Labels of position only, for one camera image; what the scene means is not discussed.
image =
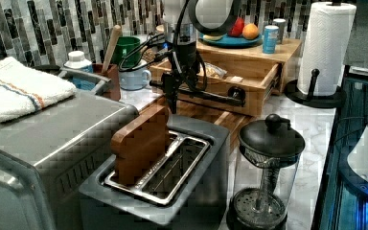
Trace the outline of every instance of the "french press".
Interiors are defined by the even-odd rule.
[[[290,120],[270,114],[243,126],[239,140],[236,193],[226,216],[228,227],[286,229],[287,205],[304,138],[291,128]]]

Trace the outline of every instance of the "french press lid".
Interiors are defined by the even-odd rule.
[[[277,114],[268,115],[243,126],[239,132],[240,150],[251,151],[267,158],[278,158],[293,164],[304,150],[304,138],[291,128],[290,120]]]

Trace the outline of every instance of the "kitchen towel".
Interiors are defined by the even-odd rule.
[[[297,87],[308,94],[312,69],[318,69],[314,96],[335,93],[357,7],[331,2],[312,3]]]
[[[0,61],[0,123],[41,110],[75,92],[73,83],[28,68],[13,57]]]

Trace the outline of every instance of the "red apple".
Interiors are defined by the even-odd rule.
[[[232,29],[228,32],[230,36],[240,36],[243,32],[244,20],[238,17]]]

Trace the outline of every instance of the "wooden spoon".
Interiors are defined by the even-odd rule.
[[[122,28],[119,25],[115,25],[112,29],[112,32],[109,38],[108,47],[106,49],[105,58],[103,60],[102,74],[105,74],[109,67],[110,60],[112,59],[113,52],[115,51],[116,44],[118,43],[118,39],[121,36],[121,34],[122,34]]]

